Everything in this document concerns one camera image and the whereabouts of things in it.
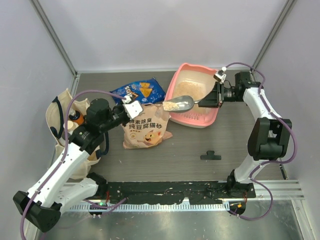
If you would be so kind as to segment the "metal litter scoop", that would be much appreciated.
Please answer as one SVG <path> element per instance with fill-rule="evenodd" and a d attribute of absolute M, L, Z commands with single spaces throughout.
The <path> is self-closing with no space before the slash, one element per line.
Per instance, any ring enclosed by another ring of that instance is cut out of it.
<path fill-rule="evenodd" d="M 163 101 L 163 109 L 166 112 L 170 113 L 185 113 L 190 111 L 196 104 L 198 104 L 199 100 L 194 100 L 189 95 L 182 95 L 179 97 L 175 97 L 169 100 Z"/>

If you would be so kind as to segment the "pink cat litter bag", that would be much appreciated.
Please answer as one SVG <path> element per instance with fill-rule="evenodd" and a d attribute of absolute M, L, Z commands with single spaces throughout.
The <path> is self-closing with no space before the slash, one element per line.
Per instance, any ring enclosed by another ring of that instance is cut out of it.
<path fill-rule="evenodd" d="M 171 116 L 162 104 L 143 104 L 142 108 L 143 112 L 123 127 L 126 149 L 151 148 L 173 136 L 167 131 Z"/>

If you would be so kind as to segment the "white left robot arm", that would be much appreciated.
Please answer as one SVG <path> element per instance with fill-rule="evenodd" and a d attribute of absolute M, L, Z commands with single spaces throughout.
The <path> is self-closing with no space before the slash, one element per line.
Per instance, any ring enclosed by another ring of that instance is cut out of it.
<path fill-rule="evenodd" d="M 96 173 L 88 174 L 65 191 L 62 187 L 100 146 L 109 130 L 124 126 L 133 119 L 129 111 L 129 104 L 110 108 L 106 99 L 93 100 L 86 110 L 86 122 L 73 131 L 54 164 L 28 191 L 19 190 L 13 196 L 19 213 L 46 233 L 71 206 L 90 197 L 102 199 L 108 191 L 108 184 Z"/>

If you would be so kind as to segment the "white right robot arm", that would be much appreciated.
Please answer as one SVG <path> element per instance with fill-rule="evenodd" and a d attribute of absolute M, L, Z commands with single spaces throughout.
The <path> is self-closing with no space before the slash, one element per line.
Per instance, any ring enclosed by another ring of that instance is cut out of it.
<path fill-rule="evenodd" d="M 235 74 L 235 85 L 225 87 L 221 70 L 213 76 L 218 82 L 197 105 L 200 108 L 220 108 L 224 102 L 244 102 L 250 109 L 255 124 L 247 142 L 248 155 L 241 165 L 232 170 L 224 186 L 217 190 L 232 198 L 252 192 L 252 179 L 269 163 L 286 155 L 292 122 L 274 112 L 260 82 L 252 81 L 248 71 Z"/>

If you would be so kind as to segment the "blue Doritos chip bag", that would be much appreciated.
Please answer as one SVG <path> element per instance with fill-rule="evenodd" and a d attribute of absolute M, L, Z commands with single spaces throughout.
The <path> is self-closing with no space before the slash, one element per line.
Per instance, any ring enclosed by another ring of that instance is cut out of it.
<path fill-rule="evenodd" d="M 141 104 L 156 104 L 162 102 L 166 96 L 166 92 L 154 77 L 128 83 L 112 90 L 111 93 L 121 97 L 132 97 Z"/>

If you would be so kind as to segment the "orange bottle in tote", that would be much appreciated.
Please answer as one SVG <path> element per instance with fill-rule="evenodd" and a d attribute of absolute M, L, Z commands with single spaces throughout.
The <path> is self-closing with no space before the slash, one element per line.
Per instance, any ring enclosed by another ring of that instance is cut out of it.
<path fill-rule="evenodd" d="M 80 126 L 85 122 L 85 119 L 80 112 L 76 111 L 74 116 L 74 121 Z"/>

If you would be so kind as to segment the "white bottle in tote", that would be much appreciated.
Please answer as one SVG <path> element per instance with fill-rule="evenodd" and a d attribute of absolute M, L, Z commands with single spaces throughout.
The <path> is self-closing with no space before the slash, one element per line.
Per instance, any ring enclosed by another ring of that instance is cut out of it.
<path fill-rule="evenodd" d="M 71 121 L 71 120 L 67 121 L 67 131 L 68 132 L 75 130 L 78 126 L 79 125 L 74 121 Z"/>

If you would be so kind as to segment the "black bag clip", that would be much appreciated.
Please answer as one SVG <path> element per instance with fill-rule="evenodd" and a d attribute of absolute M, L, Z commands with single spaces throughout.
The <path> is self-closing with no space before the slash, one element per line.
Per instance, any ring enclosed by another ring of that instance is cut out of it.
<path fill-rule="evenodd" d="M 212 161 L 219 161 L 222 159 L 221 155 L 216 155 L 214 150 L 208 150 L 206 154 L 200 156 L 201 160 L 212 160 Z"/>

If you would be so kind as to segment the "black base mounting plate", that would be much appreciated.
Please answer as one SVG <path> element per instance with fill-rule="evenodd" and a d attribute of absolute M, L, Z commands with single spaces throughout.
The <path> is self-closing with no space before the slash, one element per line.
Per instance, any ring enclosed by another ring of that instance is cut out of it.
<path fill-rule="evenodd" d="M 131 205 L 181 204 L 185 198 L 192 205 L 221 203 L 222 199 L 252 199 L 256 197 L 252 183 L 223 181 L 143 181 L 108 182 L 89 200 L 109 201 L 116 204 L 126 198 Z"/>

